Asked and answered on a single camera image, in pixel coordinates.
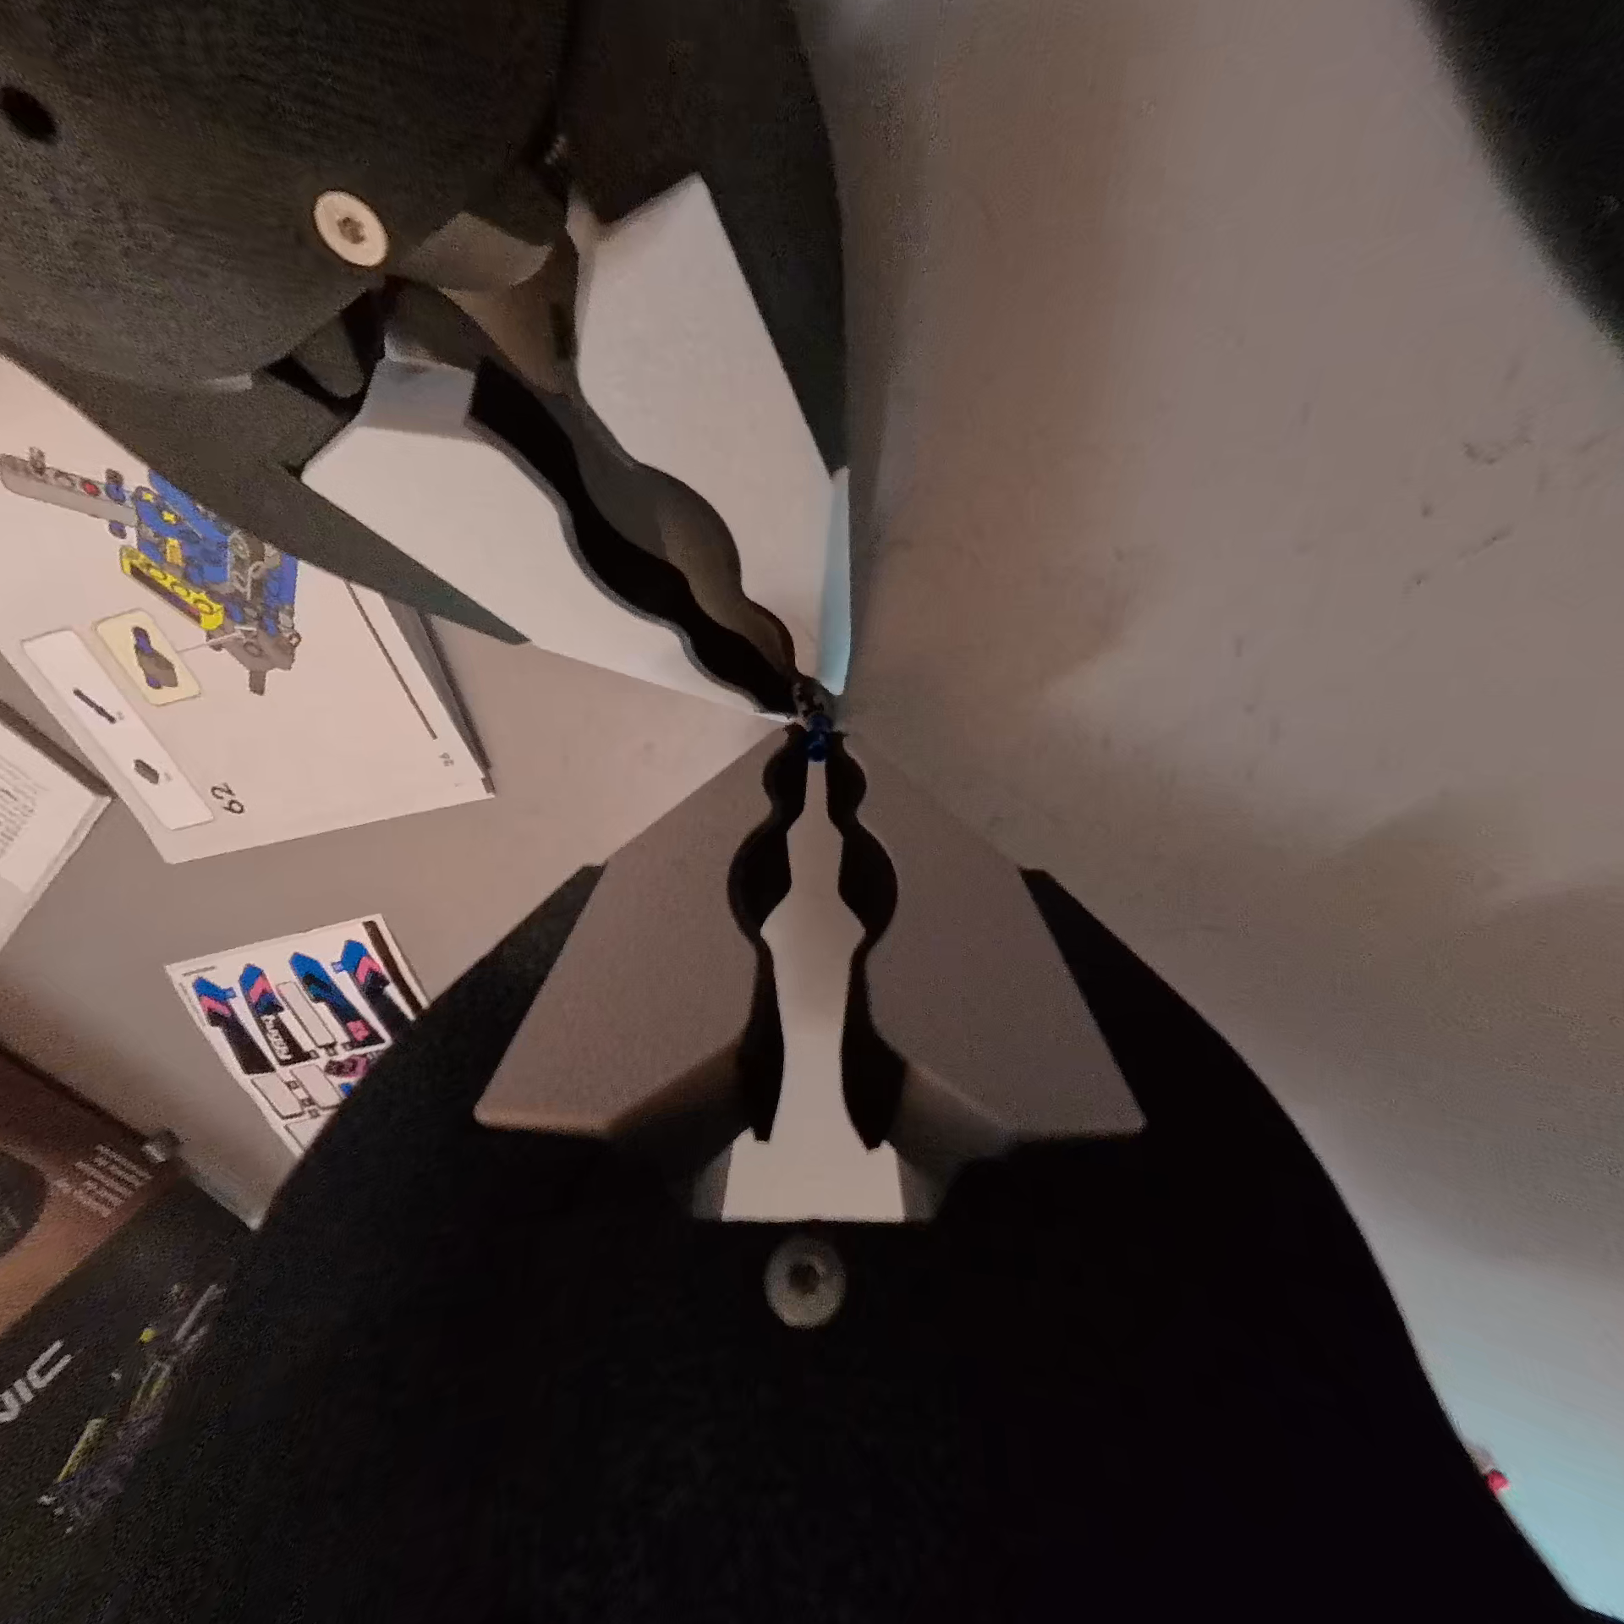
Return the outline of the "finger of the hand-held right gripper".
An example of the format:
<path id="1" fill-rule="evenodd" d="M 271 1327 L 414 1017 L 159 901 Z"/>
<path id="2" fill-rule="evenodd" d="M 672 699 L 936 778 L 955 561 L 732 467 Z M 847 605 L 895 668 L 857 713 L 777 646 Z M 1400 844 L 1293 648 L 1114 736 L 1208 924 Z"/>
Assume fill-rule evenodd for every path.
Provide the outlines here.
<path id="1" fill-rule="evenodd" d="M 688 484 L 480 360 L 386 354 L 307 484 L 535 646 L 761 716 L 801 707 L 782 619 Z"/>
<path id="2" fill-rule="evenodd" d="M 593 412 L 688 484 L 739 547 L 829 700 L 851 663 L 845 463 L 823 451 L 719 205 L 698 174 L 610 223 L 573 198 L 522 282 L 472 296 L 493 363 Z"/>

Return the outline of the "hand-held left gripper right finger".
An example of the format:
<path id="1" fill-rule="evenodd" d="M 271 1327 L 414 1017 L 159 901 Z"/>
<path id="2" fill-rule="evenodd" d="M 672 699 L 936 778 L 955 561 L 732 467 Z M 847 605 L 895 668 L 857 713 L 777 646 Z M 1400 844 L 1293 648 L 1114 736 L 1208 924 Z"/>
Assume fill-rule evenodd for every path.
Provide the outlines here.
<path id="1" fill-rule="evenodd" d="M 1017 1148 L 1128 1140 L 1145 1117 L 1026 877 L 866 740 L 824 760 L 836 892 L 859 925 L 843 1104 L 905 1200 Z"/>

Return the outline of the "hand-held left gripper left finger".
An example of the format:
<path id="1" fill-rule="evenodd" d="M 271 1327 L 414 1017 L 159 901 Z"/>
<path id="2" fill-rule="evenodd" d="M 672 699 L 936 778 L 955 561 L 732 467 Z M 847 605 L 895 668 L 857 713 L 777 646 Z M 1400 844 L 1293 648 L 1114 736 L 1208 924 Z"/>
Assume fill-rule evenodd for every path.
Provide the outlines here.
<path id="1" fill-rule="evenodd" d="M 807 732 L 780 729 L 603 862 L 480 1127 L 602 1140 L 672 1183 L 769 1140 L 784 1039 L 763 924 L 806 786 Z"/>

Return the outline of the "open lego instruction booklet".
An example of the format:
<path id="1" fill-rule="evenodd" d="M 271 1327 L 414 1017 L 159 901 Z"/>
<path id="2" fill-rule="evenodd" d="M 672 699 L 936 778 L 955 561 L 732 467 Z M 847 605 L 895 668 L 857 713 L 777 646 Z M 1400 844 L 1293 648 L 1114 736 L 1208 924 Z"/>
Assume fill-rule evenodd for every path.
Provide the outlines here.
<path id="1" fill-rule="evenodd" d="M 11 359 L 1 651 L 170 865 L 482 802 L 421 619 L 224 518 Z"/>

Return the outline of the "lego sticker sheet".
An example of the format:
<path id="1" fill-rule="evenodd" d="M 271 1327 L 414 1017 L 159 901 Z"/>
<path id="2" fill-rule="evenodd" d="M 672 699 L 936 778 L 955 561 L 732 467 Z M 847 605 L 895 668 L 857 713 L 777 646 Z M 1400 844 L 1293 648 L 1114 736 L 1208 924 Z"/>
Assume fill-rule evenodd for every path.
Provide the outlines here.
<path id="1" fill-rule="evenodd" d="M 377 913 L 192 954 L 163 976 L 231 1083 L 293 1156 L 428 1005 Z"/>

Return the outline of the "dark lego box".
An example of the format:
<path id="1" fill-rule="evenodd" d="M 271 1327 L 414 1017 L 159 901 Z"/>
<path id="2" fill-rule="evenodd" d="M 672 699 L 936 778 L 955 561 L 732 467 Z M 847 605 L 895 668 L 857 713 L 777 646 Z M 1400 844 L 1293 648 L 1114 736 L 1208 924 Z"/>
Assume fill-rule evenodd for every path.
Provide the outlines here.
<path id="1" fill-rule="evenodd" d="M 1 1620 L 100 1620 L 119 1500 L 249 1232 L 148 1140 L 1 1060 Z"/>

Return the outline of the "white printed leaflet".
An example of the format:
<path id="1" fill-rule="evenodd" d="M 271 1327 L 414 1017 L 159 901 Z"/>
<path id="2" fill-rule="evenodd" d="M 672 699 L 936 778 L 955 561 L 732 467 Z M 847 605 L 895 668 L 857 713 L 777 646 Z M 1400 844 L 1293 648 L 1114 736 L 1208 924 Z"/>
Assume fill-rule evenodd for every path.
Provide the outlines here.
<path id="1" fill-rule="evenodd" d="M 1 723 L 1 944 L 88 839 L 110 796 Z"/>

